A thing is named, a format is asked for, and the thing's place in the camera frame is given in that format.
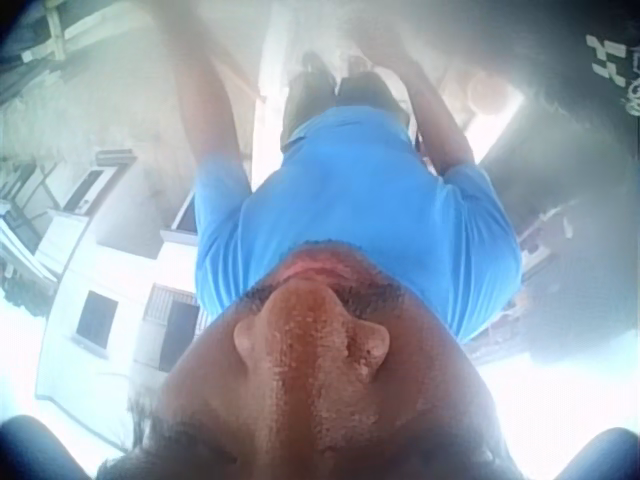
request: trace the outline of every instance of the man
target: man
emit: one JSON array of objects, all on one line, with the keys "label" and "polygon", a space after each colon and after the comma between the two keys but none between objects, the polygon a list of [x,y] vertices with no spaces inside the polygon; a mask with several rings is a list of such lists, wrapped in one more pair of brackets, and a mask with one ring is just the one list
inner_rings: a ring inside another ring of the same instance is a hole
[{"label": "man", "polygon": [[336,94],[308,55],[283,166],[252,193],[203,27],[159,5],[199,161],[198,298],[218,318],[167,377],[146,439],[99,478],[519,478],[457,343],[516,291],[518,244],[399,38],[358,41],[407,86],[438,176],[378,77],[354,68]]}]

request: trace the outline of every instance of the blue polo shirt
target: blue polo shirt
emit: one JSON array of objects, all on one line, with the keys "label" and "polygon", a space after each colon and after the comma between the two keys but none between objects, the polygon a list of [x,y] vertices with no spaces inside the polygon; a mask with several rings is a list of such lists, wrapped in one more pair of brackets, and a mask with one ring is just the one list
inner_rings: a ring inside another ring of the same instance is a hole
[{"label": "blue polo shirt", "polygon": [[432,175],[386,112],[337,107],[307,122],[253,193],[239,159],[210,157],[195,209],[197,296],[212,318],[307,242],[356,247],[460,342],[520,285],[518,242],[487,175]]}]

